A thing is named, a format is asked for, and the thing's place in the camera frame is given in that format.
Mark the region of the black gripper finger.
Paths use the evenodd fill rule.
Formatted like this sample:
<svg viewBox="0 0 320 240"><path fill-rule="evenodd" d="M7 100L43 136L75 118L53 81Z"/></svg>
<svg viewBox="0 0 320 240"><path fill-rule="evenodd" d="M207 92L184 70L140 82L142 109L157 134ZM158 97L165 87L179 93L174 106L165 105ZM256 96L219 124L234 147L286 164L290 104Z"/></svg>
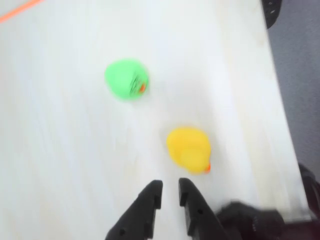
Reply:
<svg viewBox="0 0 320 240"><path fill-rule="evenodd" d="M193 240L228 240L228 234L195 184L188 178L180 178L178 189L187 235Z"/></svg>
<svg viewBox="0 0 320 240"><path fill-rule="evenodd" d="M108 231L106 240L148 240L154 236L156 210L162 204L163 182L153 180Z"/></svg>

